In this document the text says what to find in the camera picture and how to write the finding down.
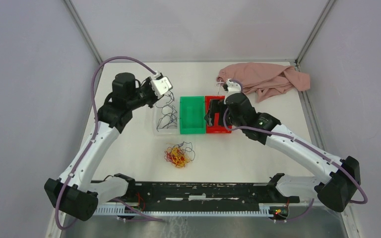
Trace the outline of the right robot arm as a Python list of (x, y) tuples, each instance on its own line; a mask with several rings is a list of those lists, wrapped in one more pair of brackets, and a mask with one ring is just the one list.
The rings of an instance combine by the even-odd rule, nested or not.
[(245, 94), (212, 100), (204, 120), (208, 126), (217, 122), (227, 131), (240, 130), (248, 139), (283, 153), (312, 173), (311, 177), (276, 174), (266, 190), (270, 201), (290, 196), (317, 199), (335, 212), (343, 212), (350, 203), (368, 202), (361, 188), (358, 160), (351, 156), (342, 159), (312, 145), (279, 119), (257, 112)]

